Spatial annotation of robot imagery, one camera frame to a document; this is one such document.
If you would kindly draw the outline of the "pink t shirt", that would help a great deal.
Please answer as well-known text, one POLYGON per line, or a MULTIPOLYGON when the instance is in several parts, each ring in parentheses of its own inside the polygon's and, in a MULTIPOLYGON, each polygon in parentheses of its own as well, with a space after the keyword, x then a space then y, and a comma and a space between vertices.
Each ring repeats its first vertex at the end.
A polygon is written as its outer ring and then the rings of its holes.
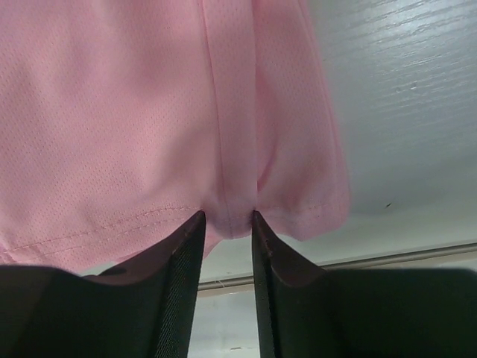
POLYGON ((71 271, 206 214, 313 239, 350 206, 306 1, 3 1, 1 262, 71 271))

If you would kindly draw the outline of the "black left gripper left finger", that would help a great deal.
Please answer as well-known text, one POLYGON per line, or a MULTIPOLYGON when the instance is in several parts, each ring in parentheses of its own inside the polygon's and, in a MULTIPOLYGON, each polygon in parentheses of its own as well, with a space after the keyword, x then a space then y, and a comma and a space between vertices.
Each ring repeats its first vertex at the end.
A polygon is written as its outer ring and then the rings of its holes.
POLYGON ((97 275, 1 267, 3 357, 185 357, 206 233, 195 213, 97 275))

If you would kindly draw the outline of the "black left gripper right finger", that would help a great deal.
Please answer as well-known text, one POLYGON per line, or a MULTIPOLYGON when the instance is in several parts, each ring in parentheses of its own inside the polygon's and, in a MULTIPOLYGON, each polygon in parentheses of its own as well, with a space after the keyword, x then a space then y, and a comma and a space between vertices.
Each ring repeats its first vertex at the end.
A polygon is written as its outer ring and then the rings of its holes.
POLYGON ((474 357, 476 273, 326 270, 252 215, 262 357, 474 357))

